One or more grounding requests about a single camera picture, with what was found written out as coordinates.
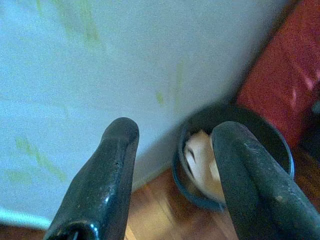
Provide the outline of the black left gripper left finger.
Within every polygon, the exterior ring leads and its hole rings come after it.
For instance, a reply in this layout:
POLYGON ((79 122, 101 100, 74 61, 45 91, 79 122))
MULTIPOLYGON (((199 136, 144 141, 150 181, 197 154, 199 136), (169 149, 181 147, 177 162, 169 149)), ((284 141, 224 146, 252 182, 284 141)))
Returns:
POLYGON ((71 181, 46 240, 123 240, 128 221, 138 125, 115 119, 71 181))

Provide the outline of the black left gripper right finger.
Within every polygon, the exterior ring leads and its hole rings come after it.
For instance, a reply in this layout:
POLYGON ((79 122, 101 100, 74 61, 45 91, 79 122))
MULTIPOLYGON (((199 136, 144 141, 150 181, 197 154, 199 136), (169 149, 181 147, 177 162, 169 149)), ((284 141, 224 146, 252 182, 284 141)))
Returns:
POLYGON ((223 122, 214 127, 211 139, 240 240, 319 239, 319 213, 247 127, 223 122))

